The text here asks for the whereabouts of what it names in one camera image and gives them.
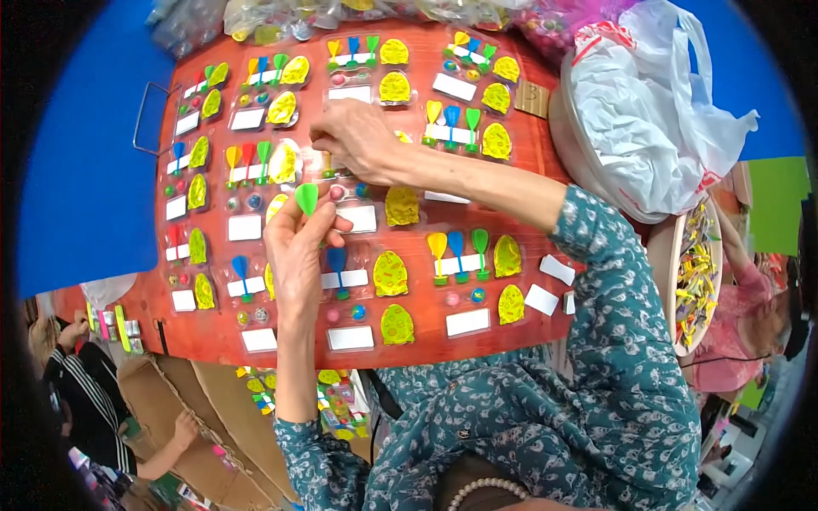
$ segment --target teal floral shirt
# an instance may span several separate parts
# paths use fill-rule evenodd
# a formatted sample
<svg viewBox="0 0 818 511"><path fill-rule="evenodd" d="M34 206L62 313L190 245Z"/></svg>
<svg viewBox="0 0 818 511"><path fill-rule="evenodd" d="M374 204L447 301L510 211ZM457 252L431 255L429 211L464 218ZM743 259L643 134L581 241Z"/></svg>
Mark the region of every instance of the teal floral shirt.
<svg viewBox="0 0 818 511"><path fill-rule="evenodd" d="M573 380L543 346L378 370L404 410L373 466L317 420L276 422L306 509L431 510L441 475L472 450L537 497L579 508L681 509L701 426L645 250L622 216L569 187L553 241L587 270L574 283Z"/></svg>

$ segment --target white plastic bag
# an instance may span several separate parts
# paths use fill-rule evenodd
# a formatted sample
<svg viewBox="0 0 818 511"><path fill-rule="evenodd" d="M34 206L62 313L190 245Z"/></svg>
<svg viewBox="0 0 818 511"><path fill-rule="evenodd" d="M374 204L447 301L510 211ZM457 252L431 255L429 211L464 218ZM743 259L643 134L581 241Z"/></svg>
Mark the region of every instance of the white plastic bag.
<svg viewBox="0 0 818 511"><path fill-rule="evenodd" d="M699 74L690 72L689 41ZM756 110L736 119L713 106L701 22L666 0L645 0L623 12L618 26L580 29L575 42L577 111L610 199L636 220L694 207L738 160L747 132L758 129Z"/></svg>

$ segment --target pearl necklace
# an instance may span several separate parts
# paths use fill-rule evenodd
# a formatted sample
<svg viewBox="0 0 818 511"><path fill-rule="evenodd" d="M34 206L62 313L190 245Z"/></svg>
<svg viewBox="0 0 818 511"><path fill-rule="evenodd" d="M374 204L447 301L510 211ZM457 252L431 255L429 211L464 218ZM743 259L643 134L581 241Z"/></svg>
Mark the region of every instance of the pearl necklace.
<svg viewBox="0 0 818 511"><path fill-rule="evenodd" d="M486 477L485 479L478 479L477 481L471 482L465 486L463 489L457 492L455 498L452 499L452 502L449 503L449 507L447 511L457 511L457 508L460 507L460 504L463 502L463 499L472 491L477 490L478 488L485 488L485 487L494 487L494 488L501 488L503 490L508 490L511 493L517 495L520 500L526 500L528 497L531 496L525 488L521 485L517 484L516 482L511 482L508 479L500 479L499 477Z"/></svg>

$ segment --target hand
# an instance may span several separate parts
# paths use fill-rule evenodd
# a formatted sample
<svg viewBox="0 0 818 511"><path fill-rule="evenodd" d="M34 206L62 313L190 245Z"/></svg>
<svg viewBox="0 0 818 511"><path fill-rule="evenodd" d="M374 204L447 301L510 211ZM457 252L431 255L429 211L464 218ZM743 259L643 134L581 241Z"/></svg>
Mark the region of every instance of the hand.
<svg viewBox="0 0 818 511"><path fill-rule="evenodd" d="M333 230L349 231L353 224L335 216L335 204L326 192L328 183L318 186L318 207L303 224L303 213L290 197L264 228L264 245L276 290L279 326L312 326L318 318L321 300L319 244L324 240L343 247L344 239Z"/></svg>
<svg viewBox="0 0 818 511"><path fill-rule="evenodd" d="M330 101L321 118L310 126L312 148L329 151L363 181L395 186L402 179L389 171L387 163L412 144L398 140L386 125L381 108L362 101Z"/></svg>
<svg viewBox="0 0 818 511"><path fill-rule="evenodd" d="M57 343L66 351L70 352L74 350L74 346L77 345L77 340L88 333L88 322L84 320L84 317L85 316L82 315L80 321L71 323L60 332L60 338L57 340Z"/></svg>
<svg viewBox="0 0 818 511"><path fill-rule="evenodd" d="M199 424L193 419L193 416L182 410L182 413L176 418L175 431L173 432L173 442L181 449L185 450L199 435Z"/></svg>

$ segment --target red dart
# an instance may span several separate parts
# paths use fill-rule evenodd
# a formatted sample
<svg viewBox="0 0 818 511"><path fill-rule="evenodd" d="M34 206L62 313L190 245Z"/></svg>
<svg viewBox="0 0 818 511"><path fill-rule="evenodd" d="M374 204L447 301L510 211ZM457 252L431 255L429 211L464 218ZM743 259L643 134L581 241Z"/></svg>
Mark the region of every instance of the red dart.
<svg viewBox="0 0 818 511"><path fill-rule="evenodd" d="M250 178L250 165L253 164L253 157L255 156L255 144L243 144L241 146L241 153L244 156L245 164L247 165L247 172L245 173L245 179Z"/></svg>

